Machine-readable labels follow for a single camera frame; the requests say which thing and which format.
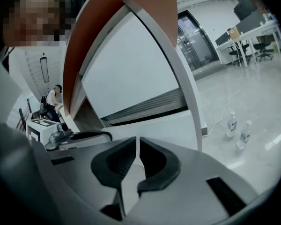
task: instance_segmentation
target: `black pants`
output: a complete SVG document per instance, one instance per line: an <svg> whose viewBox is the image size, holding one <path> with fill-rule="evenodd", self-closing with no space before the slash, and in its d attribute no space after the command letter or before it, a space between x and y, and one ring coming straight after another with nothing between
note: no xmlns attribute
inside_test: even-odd
<svg viewBox="0 0 281 225"><path fill-rule="evenodd" d="M53 122L60 122L58 115L55 112L55 107L52 105L47 105L46 109L47 109L47 117L53 121Z"/></svg>

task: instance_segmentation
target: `plastic water bottle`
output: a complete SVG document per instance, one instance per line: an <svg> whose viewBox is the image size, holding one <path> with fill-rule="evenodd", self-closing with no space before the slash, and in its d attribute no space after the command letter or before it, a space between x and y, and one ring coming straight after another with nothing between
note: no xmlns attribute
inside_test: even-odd
<svg viewBox="0 0 281 225"><path fill-rule="evenodd" d="M227 130L226 130L226 135L228 137L233 137L235 134L235 130L236 130L236 126L237 126L237 121L235 118L235 112L231 112L231 117L228 120L228 124L227 124Z"/></svg>
<svg viewBox="0 0 281 225"><path fill-rule="evenodd" d="M252 125L252 122L250 120L247 120L247 125L242 130L241 135L240 135L240 139L237 142L237 147L239 149L244 149L246 144L248 143L248 141L251 137L251 125Z"/></svg>

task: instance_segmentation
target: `black cap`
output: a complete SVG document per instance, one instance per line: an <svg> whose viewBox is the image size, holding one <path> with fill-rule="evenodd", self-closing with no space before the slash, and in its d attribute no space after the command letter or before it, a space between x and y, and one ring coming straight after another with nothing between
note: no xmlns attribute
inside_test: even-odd
<svg viewBox="0 0 281 225"><path fill-rule="evenodd" d="M62 87L59 85L59 84L56 84L55 85L55 87L59 87L59 89L60 89L60 92L61 92L61 90L62 90Z"/></svg>

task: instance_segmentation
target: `white shirt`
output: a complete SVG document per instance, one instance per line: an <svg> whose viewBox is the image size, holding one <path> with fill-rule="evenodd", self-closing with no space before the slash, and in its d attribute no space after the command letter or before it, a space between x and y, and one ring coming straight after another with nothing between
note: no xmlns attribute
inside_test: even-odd
<svg viewBox="0 0 281 225"><path fill-rule="evenodd" d="M53 103L53 101L52 101L52 94L54 94L54 96L55 96L55 91L54 91L54 89L51 89L51 90L49 91L49 93L48 93L48 95L47 95L47 103L49 103L49 104L52 105L52 106L55 106L54 103Z"/></svg>

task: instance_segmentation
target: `black monitor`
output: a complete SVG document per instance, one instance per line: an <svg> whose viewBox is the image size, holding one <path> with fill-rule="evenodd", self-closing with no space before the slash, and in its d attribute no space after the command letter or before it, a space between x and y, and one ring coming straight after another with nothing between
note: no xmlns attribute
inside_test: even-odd
<svg viewBox="0 0 281 225"><path fill-rule="evenodd" d="M255 10L257 10L257 7L251 0L240 0L233 11L241 21Z"/></svg>

